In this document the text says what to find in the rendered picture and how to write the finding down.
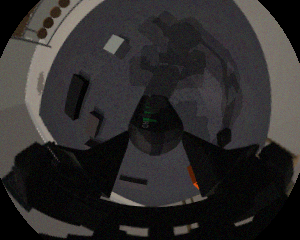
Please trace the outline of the dark grey switch panel with green rocker switches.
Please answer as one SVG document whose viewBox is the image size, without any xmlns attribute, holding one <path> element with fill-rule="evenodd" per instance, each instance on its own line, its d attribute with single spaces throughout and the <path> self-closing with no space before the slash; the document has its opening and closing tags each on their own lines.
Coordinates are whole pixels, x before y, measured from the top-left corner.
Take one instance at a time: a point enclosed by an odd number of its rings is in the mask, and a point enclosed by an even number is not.
<svg viewBox="0 0 300 240">
<path fill-rule="evenodd" d="M 143 95 L 129 123 L 129 139 L 146 155 L 159 155 L 177 148 L 183 121 L 162 95 Z"/>
</svg>

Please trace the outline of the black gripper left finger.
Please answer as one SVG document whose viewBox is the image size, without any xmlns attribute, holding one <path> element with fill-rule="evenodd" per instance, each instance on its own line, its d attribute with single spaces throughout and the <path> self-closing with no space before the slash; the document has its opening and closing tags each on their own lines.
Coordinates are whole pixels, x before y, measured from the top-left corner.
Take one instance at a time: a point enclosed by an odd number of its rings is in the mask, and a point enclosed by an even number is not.
<svg viewBox="0 0 300 240">
<path fill-rule="evenodd" d="M 119 167 L 127 151 L 127 143 L 129 143 L 129 131 L 122 132 L 121 135 L 111 137 L 110 140 L 85 151 L 61 147 L 58 144 L 51 144 L 51 149 L 54 155 L 57 155 L 59 163 L 62 161 L 82 171 L 86 179 L 102 193 L 101 196 L 110 199 Z"/>
</svg>

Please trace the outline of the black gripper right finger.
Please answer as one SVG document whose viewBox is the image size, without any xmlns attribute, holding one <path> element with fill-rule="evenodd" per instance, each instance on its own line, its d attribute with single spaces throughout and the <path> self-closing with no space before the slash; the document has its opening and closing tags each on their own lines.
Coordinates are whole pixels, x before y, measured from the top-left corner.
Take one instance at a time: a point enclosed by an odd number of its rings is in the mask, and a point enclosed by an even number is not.
<svg viewBox="0 0 300 240">
<path fill-rule="evenodd" d="M 259 149 L 259 144 L 251 144 L 249 147 L 230 148 L 227 151 L 185 131 L 181 140 L 202 197 L 213 195 L 214 189 L 233 171 L 235 164 L 246 157 L 257 155 Z"/>
</svg>

